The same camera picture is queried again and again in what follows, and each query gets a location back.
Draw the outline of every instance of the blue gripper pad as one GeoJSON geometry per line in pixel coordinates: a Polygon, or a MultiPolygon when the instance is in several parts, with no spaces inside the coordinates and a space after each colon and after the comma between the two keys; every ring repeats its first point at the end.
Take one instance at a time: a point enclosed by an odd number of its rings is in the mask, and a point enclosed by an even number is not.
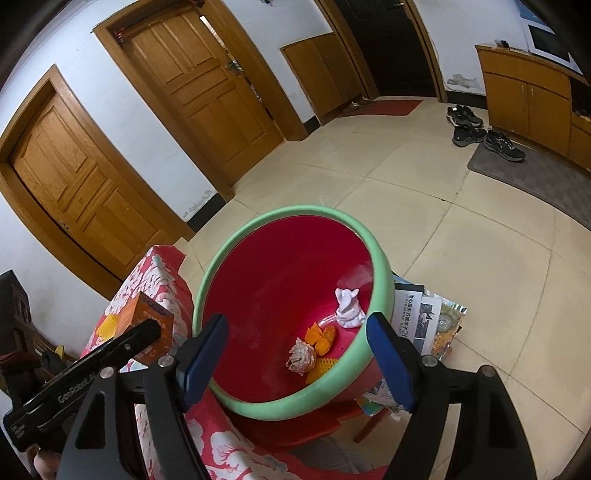
{"type": "Polygon", "coordinates": [[[186,340],[178,349],[177,384],[182,391],[181,403],[185,412],[203,398],[228,336],[227,318],[215,313],[205,322],[197,337],[186,340]]]}
{"type": "Polygon", "coordinates": [[[394,400],[412,412],[417,402],[413,387],[421,356],[409,340],[396,335],[382,313],[372,313],[366,322],[369,347],[394,400]]]}

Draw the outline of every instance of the white wall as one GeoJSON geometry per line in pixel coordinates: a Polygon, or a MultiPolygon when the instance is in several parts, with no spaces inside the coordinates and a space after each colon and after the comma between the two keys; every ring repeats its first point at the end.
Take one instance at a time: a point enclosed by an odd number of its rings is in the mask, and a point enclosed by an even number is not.
{"type": "Polygon", "coordinates": [[[269,64],[300,119],[312,118],[310,102],[279,48],[332,31],[314,0],[272,0],[271,5],[260,0],[224,3],[269,64]]]}
{"type": "Polygon", "coordinates": [[[144,103],[92,28],[132,3],[74,0],[48,25],[0,92],[3,131],[31,88],[54,63],[99,128],[183,220],[214,188],[144,103]]]}
{"type": "Polygon", "coordinates": [[[35,327],[68,353],[80,353],[107,300],[55,259],[0,196],[0,273],[6,270],[27,292],[35,327]]]}
{"type": "Polygon", "coordinates": [[[446,89],[485,94],[475,44],[506,40],[527,50],[514,0],[415,0],[437,52],[446,89]],[[475,87],[448,85],[454,74],[476,79],[475,87]]]}
{"type": "MultiPolygon", "coordinates": [[[[129,0],[73,0],[38,35],[0,91],[0,132],[54,63],[99,128],[144,180],[188,220],[215,193],[96,39],[92,28],[129,0]]],[[[33,323],[71,354],[85,346],[107,300],[57,261],[0,196],[0,272],[14,270],[33,323]]]]}

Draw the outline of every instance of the beige floor tile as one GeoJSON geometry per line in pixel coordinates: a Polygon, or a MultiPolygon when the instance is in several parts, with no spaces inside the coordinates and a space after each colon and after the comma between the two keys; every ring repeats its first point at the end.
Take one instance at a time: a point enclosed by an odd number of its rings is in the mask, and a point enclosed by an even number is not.
{"type": "Polygon", "coordinates": [[[591,275],[591,232],[559,210],[556,215],[556,240],[553,250],[591,275]]]}
{"type": "Polygon", "coordinates": [[[458,339],[510,372],[540,301],[550,252],[452,205],[407,278],[467,307],[458,339]]]}
{"type": "Polygon", "coordinates": [[[511,376],[581,430],[591,424],[591,278],[553,254],[540,308],[511,376]]]}
{"type": "MultiPolygon", "coordinates": [[[[453,444],[456,438],[457,422],[460,415],[460,408],[451,405],[447,414],[446,425],[443,429],[441,443],[433,469],[437,469],[452,454],[453,444]]],[[[361,442],[354,443],[353,438],[361,431],[361,428],[369,420],[369,417],[361,416],[347,420],[341,424],[341,428],[333,433],[339,444],[365,457],[374,466],[388,465],[400,444],[404,435],[410,415],[406,412],[398,414],[399,420],[391,417],[384,418],[361,442]]]]}
{"type": "Polygon", "coordinates": [[[333,148],[320,144],[321,148],[317,149],[313,144],[304,153],[293,149],[286,158],[296,163],[365,177],[404,141],[403,137],[395,135],[360,133],[324,134],[323,137],[332,139],[333,148]]]}
{"type": "Polygon", "coordinates": [[[512,377],[506,387],[530,444],[538,479],[551,480],[569,462],[581,432],[512,377]]]}
{"type": "Polygon", "coordinates": [[[235,199],[255,212],[266,212],[281,195],[301,182],[311,168],[297,163],[277,162],[259,179],[239,191],[235,199]]]}
{"type": "Polygon", "coordinates": [[[201,282],[203,281],[203,276],[205,273],[203,272],[202,268],[199,268],[197,274],[187,282],[189,285],[189,290],[191,290],[191,295],[193,296],[193,300],[197,297],[197,293],[199,293],[199,287],[201,286],[201,282]]]}
{"type": "Polygon", "coordinates": [[[354,443],[353,437],[360,432],[361,428],[369,420],[369,417],[365,415],[343,422],[341,428],[333,433],[332,437],[345,449],[362,455],[374,467],[389,465],[404,435],[410,415],[402,413],[401,417],[402,419],[399,421],[390,417],[384,418],[359,443],[354,443]]]}
{"type": "Polygon", "coordinates": [[[456,148],[409,138],[369,177],[451,201],[468,173],[475,148],[456,148]]]}
{"type": "Polygon", "coordinates": [[[449,203],[365,179],[338,208],[357,218],[374,234],[392,269],[404,275],[427,245],[449,203]]]}
{"type": "Polygon", "coordinates": [[[186,255],[187,256],[181,264],[181,268],[178,269],[178,273],[180,273],[181,277],[183,277],[186,282],[189,282],[195,275],[197,275],[197,273],[202,272],[203,269],[192,251],[186,255]]]}
{"type": "Polygon", "coordinates": [[[303,142],[283,142],[275,150],[269,153],[259,163],[252,167],[246,174],[238,180],[234,186],[234,192],[243,191],[248,185],[260,179],[267,170],[283,160],[283,158],[295,147],[303,142]]]}
{"type": "Polygon", "coordinates": [[[411,114],[414,122],[408,134],[443,146],[453,145],[453,125],[446,119],[448,106],[434,99],[422,102],[411,114]]]}
{"type": "Polygon", "coordinates": [[[466,372],[476,372],[482,365],[492,365],[496,368],[502,382],[505,383],[509,378],[509,374],[503,372],[490,360],[484,358],[481,354],[475,352],[467,345],[461,343],[460,340],[455,339],[452,342],[452,351],[443,362],[446,367],[454,368],[455,370],[465,370],[466,372]]]}
{"type": "Polygon", "coordinates": [[[244,226],[256,213],[236,199],[230,200],[214,217],[199,230],[189,242],[201,265],[207,264],[215,253],[244,226]]]}
{"type": "Polygon", "coordinates": [[[282,193],[277,200],[259,210],[259,213],[288,205],[322,205],[334,208],[362,180],[363,177],[357,175],[310,167],[305,175],[297,179],[295,185],[282,193]]]}
{"type": "Polygon", "coordinates": [[[181,237],[174,243],[174,246],[178,248],[181,252],[186,253],[188,244],[189,242],[187,242],[183,237],[181,237]]]}
{"type": "Polygon", "coordinates": [[[405,137],[414,125],[411,115],[355,115],[335,118],[332,122],[323,126],[321,131],[405,137]]]}
{"type": "Polygon", "coordinates": [[[522,190],[471,171],[453,203],[552,247],[554,207],[522,190]]]}

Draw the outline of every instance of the television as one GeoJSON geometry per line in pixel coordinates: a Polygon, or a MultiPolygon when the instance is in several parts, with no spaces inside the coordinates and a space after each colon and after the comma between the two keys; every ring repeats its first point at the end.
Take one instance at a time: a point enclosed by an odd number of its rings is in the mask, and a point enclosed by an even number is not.
{"type": "Polygon", "coordinates": [[[568,49],[552,29],[526,7],[523,2],[516,0],[516,3],[529,51],[534,55],[545,57],[577,73],[581,73],[568,49]]]}

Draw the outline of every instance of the wooden cabinet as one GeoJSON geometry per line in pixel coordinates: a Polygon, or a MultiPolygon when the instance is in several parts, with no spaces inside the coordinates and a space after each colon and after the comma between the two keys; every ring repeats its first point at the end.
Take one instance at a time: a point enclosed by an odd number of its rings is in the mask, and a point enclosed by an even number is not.
{"type": "Polygon", "coordinates": [[[323,115],[363,92],[351,59],[334,32],[280,50],[321,121],[323,115]]]}
{"type": "Polygon", "coordinates": [[[570,101],[533,85],[527,86],[529,138],[561,155],[569,153],[570,101]]]}
{"type": "Polygon", "coordinates": [[[591,135],[575,125],[570,134],[569,159],[591,170],[591,135]]]}
{"type": "Polygon", "coordinates": [[[527,84],[515,79],[485,73],[488,118],[491,125],[527,137],[527,84]]]}
{"type": "Polygon", "coordinates": [[[484,45],[476,49],[491,125],[569,155],[571,77],[585,79],[532,54],[484,45]]]}

